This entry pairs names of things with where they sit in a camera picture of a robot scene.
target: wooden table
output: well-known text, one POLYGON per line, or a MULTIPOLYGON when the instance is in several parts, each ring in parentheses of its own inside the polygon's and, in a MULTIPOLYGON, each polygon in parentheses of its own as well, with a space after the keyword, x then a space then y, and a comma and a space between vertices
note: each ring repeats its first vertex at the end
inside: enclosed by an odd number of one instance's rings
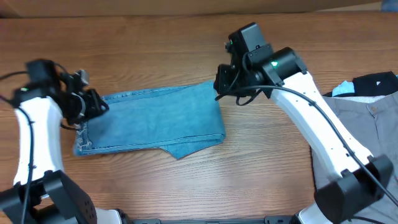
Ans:
MULTIPOLYGON (((256 21, 274 49, 289 46, 302 56, 325 93, 353 77, 398 72, 397 20, 398 14, 376 12, 3 19, 0 68, 14 72, 48 58, 69 71, 88 70, 101 95, 199 83, 229 63, 228 35, 256 21)), ((1 94, 10 97, 26 81, 1 82, 1 94)), ((220 105, 225 142, 179 161, 160 149, 75 157, 75 134, 62 130, 65 171, 97 207, 121 208, 132 218, 259 218, 310 205, 310 148, 283 111, 265 97, 244 107, 223 98, 220 105)), ((10 107, 1 103, 0 110, 0 190, 6 190, 17 169, 19 132, 10 107)))

